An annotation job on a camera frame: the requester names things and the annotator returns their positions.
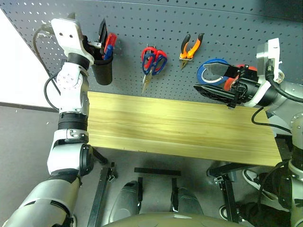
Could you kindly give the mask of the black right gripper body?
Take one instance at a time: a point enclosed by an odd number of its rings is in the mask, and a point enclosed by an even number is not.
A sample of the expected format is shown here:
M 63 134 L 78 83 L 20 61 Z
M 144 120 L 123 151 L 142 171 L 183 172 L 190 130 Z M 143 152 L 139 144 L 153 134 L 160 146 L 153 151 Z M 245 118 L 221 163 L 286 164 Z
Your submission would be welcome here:
M 251 100 L 258 89 L 258 77 L 255 70 L 249 68 L 240 68 L 237 77 L 229 86 L 229 91 L 233 93 L 233 98 L 228 104 L 229 108 L 235 108 L 236 105 L 244 104 Z

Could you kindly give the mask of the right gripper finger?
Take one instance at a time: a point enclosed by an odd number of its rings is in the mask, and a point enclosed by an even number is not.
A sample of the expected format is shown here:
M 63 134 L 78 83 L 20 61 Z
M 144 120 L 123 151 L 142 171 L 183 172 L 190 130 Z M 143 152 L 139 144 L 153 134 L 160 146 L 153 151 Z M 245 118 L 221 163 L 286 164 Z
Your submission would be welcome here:
M 228 78 L 236 78 L 240 72 L 239 67 L 225 63 L 208 63 L 204 64 L 204 67 L 212 74 Z
M 235 99 L 235 94 L 233 92 L 225 91 L 221 87 L 206 84 L 193 85 L 193 87 L 202 96 L 225 104 L 230 104 Z

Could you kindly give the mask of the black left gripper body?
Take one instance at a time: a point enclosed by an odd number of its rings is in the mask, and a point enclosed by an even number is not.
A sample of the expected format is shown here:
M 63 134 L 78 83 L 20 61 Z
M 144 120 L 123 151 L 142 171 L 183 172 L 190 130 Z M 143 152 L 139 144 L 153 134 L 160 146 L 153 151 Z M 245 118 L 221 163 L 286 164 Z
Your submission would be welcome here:
M 86 51 L 95 51 L 95 50 L 100 51 L 102 48 L 102 43 L 96 41 L 89 41 L 86 35 L 83 35 L 82 44 Z

